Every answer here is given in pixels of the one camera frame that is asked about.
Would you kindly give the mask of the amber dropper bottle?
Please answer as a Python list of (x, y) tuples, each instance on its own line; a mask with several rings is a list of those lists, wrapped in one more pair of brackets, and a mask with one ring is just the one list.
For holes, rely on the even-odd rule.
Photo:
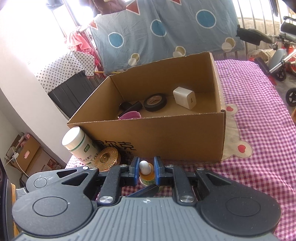
[(139, 163), (139, 181), (142, 186), (147, 187), (155, 184), (154, 166), (148, 161), (142, 160)]

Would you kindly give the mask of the white lidded supplement jar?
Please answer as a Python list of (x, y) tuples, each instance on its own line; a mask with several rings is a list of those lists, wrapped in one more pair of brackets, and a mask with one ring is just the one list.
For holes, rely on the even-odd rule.
[(64, 135), (62, 145), (82, 164), (90, 168), (95, 167), (95, 157), (100, 149), (79, 126), (72, 127)]

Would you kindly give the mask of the gold round metal disc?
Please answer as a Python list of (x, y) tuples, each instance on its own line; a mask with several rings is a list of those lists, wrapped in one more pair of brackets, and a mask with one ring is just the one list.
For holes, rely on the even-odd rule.
[(116, 148), (107, 147), (95, 156), (94, 161), (95, 167), (99, 169), (100, 172), (106, 172), (111, 167), (120, 164), (121, 156)]

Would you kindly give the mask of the brown cardboard box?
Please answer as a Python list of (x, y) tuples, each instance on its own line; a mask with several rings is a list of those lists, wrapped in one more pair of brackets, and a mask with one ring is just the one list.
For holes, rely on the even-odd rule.
[[(176, 104), (173, 90), (195, 92), (193, 109)], [(144, 102), (166, 96), (164, 108), (140, 111), (141, 118), (119, 120), (122, 102)], [(225, 139), (226, 110), (211, 53), (170, 58), (136, 66), (107, 77), (70, 118), (100, 145), (118, 147), (133, 156), (193, 162), (220, 162)]]

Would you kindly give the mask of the pink plastic bowl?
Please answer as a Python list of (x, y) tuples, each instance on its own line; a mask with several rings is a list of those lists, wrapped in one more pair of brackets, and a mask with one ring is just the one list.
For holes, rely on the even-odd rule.
[(120, 116), (119, 120), (129, 120), (129, 119), (137, 119), (141, 118), (142, 116), (138, 111), (129, 111), (127, 113), (124, 113), (122, 116)]

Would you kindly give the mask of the dark brown cylinder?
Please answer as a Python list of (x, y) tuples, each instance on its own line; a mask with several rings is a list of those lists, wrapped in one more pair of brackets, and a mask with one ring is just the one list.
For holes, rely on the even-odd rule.
[(140, 101), (137, 101), (136, 103), (132, 104), (132, 106), (129, 109), (127, 109), (127, 110), (123, 111), (121, 114), (119, 114), (118, 118), (120, 116), (122, 116), (124, 113), (127, 113), (129, 111), (140, 111), (141, 109), (142, 109), (142, 103)]
[(125, 102), (122, 102), (122, 103), (119, 105), (119, 109), (122, 110), (122, 111), (125, 111), (125, 110), (129, 109), (131, 106), (132, 106), (131, 103), (125, 101)]

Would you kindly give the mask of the black tape roll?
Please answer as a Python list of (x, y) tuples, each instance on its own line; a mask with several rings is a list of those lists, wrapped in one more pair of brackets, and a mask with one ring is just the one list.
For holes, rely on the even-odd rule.
[(167, 104), (167, 98), (164, 94), (158, 93), (149, 96), (144, 101), (144, 108), (147, 111), (154, 112), (164, 108)]

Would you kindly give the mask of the white charger cube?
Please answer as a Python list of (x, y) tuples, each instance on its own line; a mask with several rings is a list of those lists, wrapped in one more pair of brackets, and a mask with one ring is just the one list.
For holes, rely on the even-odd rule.
[(193, 109), (196, 106), (196, 96), (192, 90), (177, 87), (173, 90), (173, 96), (176, 104), (184, 108)]

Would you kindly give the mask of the pink checkered tablecloth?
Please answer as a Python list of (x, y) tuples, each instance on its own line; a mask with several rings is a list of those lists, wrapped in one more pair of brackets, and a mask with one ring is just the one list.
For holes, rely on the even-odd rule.
[(281, 206), (280, 240), (295, 240), (295, 125), (269, 79), (250, 61), (215, 61), (226, 110), (220, 162), (207, 168), (269, 194)]

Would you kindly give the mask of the dark cabinet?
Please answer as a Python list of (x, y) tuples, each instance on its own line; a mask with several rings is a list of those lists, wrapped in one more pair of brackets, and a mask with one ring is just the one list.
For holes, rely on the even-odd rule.
[(86, 76), (85, 72), (81, 71), (51, 90), (48, 96), (68, 118), (71, 118), (103, 81), (104, 78), (98, 74)]

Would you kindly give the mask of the small cardboard box on floor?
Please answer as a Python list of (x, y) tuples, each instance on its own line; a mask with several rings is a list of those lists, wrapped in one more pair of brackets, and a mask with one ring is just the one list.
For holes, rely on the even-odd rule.
[(18, 157), (16, 160), (13, 160), (11, 164), (20, 171), (26, 171), (40, 146), (40, 143), (32, 136), (24, 140), (22, 144), (16, 148)]

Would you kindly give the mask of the white polka dot cloth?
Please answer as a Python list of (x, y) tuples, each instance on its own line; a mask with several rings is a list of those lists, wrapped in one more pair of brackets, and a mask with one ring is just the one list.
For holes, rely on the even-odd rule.
[(86, 76), (93, 76), (95, 72), (95, 57), (83, 52), (70, 50), (37, 72), (36, 78), (43, 90), (48, 94), (80, 72), (83, 72)]

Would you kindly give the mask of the red hanging clothes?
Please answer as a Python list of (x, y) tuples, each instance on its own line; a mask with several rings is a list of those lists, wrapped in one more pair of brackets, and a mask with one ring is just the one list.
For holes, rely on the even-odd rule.
[(97, 52), (84, 35), (81, 35), (79, 32), (75, 31), (71, 32), (66, 37), (65, 43), (70, 50), (92, 55), (95, 58), (95, 66), (98, 70), (102, 70), (101, 62)]

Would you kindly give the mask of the blue patterned hanging sheet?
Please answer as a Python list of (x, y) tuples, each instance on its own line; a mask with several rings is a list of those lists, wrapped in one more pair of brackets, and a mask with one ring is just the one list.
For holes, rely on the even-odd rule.
[(244, 50), (232, 1), (131, 1), (91, 29), (105, 72), (202, 52)]

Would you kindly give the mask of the black bicycle seat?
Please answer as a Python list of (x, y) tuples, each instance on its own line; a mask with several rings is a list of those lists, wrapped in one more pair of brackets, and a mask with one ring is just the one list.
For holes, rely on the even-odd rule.
[(260, 32), (257, 29), (241, 28), (240, 25), (237, 25), (236, 37), (238, 37), (240, 40), (257, 46), (259, 46), (261, 42), (265, 42), (267, 44), (273, 43), (272, 38), (270, 36)]

